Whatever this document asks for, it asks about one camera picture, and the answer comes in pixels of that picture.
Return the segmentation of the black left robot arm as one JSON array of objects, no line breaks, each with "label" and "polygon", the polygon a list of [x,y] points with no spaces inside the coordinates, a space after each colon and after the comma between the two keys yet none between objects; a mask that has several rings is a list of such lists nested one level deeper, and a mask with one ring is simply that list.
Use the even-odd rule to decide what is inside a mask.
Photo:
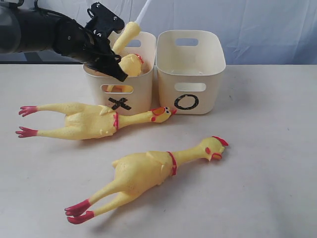
[{"label": "black left robot arm", "polygon": [[0,2],[1,54],[51,50],[121,82],[127,78],[119,65],[121,56],[108,39],[125,23],[107,7],[93,3],[87,10],[91,19],[82,26],[62,13],[39,7],[37,1],[31,9],[22,9],[23,3]]}]

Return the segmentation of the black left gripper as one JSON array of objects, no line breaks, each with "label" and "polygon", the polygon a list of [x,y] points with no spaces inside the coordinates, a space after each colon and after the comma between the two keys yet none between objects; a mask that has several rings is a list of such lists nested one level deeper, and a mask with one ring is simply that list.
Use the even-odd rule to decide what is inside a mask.
[{"label": "black left gripper", "polygon": [[128,74],[119,65],[121,56],[110,50],[108,40],[98,36],[97,23],[94,18],[83,27],[73,19],[59,20],[55,27],[53,49],[62,56],[85,63],[89,69],[123,82]]}]

